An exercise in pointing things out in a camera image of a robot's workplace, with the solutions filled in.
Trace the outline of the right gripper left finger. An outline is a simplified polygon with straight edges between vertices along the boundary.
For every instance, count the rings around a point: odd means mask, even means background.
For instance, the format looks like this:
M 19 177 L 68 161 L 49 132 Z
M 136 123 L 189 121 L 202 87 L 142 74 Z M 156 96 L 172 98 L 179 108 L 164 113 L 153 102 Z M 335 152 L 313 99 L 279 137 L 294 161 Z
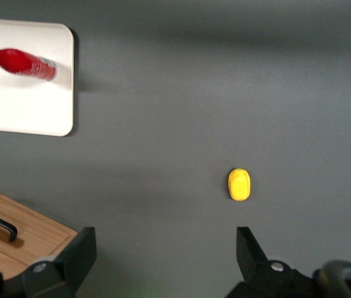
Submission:
M 4 281 L 1 296 L 75 297 L 96 258 L 96 230 L 84 227 L 52 260 L 36 261 Z

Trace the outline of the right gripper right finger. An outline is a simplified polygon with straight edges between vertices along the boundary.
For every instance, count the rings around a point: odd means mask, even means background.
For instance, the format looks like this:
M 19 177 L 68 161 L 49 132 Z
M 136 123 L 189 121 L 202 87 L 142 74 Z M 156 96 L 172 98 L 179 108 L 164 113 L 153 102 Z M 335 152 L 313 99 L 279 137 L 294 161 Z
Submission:
M 243 281 L 228 297 L 311 297 L 312 279 L 284 262 L 269 260 L 248 227 L 238 227 L 236 259 Z

